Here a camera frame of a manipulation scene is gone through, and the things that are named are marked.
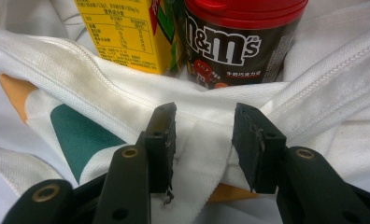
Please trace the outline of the yellow drink carton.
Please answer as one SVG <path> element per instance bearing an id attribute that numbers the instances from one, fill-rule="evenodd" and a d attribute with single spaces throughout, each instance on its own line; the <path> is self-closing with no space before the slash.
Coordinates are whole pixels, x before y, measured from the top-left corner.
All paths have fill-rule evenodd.
<path id="1" fill-rule="evenodd" d="M 103 59 L 174 77 L 182 68 L 179 0 L 74 0 Z"/>

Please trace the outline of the brown candy jar red lid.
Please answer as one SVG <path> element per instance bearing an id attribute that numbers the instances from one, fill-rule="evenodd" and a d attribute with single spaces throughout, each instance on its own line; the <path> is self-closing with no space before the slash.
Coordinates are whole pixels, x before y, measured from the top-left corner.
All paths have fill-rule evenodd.
<path id="1" fill-rule="evenodd" d="M 274 82 L 308 0 L 184 0 L 187 70 L 207 89 Z"/>

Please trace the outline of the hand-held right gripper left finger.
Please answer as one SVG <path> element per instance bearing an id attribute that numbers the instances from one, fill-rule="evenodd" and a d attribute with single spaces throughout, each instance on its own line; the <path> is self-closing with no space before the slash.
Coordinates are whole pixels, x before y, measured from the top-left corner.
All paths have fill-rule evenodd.
<path id="1" fill-rule="evenodd" d="M 172 193 L 177 107 L 156 107 L 135 144 L 115 151 L 92 224 L 151 224 L 150 196 Z"/>

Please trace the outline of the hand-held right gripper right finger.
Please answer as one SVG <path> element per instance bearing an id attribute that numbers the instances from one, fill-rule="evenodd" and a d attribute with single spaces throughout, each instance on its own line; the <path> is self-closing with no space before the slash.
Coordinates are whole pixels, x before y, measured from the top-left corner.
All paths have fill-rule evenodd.
<path id="1" fill-rule="evenodd" d="M 369 192 L 346 183 L 319 152 L 286 141 L 259 109 L 236 105 L 239 166 L 251 190 L 277 195 L 284 224 L 370 224 Z"/>

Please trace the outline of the white tote bag colourful patches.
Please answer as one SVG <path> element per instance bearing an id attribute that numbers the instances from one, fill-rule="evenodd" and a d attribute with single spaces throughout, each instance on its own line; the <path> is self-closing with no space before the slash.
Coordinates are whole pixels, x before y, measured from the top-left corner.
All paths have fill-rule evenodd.
<path id="1" fill-rule="evenodd" d="M 231 147 L 237 103 L 370 191 L 370 0 L 309 0 L 278 82 L 211 91 L 101 59 L 72 0 L 0 0 L 0 224 L 35 183 L 102 174 L 113 148 L 90 150 L 98 133 L 132 143 L 167 102 L 174 200 L 153 201 L 154 224 L 279 224 L 271 197 L 232 197 L 247 187 Z"/>

